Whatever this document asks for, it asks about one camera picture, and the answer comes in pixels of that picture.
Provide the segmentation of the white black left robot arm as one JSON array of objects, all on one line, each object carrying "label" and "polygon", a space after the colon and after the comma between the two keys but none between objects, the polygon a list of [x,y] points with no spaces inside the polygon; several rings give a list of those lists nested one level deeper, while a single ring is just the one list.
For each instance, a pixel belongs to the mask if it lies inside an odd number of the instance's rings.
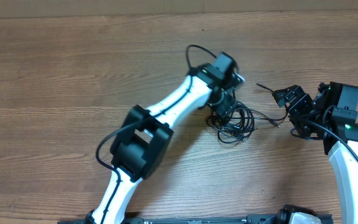
[{"label": "white black left robot arm", "polygon": [[184,82],[162,101],[148,108],[136,105],[129,111],[122,127],[102,140],[114,140],[111,163],[101,163],[111,170],[111,179],[86,223],[122,223],[135,189],[156,170],[174,127],[191,112],[207,105],[226,119],[234,111],[236,102],[230,92],[244,81],[237,68],[236,61],[222,52],[212,64],[191,67]]}]

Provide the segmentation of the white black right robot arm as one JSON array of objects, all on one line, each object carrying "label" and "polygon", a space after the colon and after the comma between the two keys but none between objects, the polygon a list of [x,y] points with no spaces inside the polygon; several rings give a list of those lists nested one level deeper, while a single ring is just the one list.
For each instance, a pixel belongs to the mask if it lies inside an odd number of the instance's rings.
[{"label": "white black right robot arm", "polygon": [[291,135],[323,142],[336,178],[343,223],[358,223],[358,86],[320,83],[312,98],[301,86],[275,90],[293,125]]}]

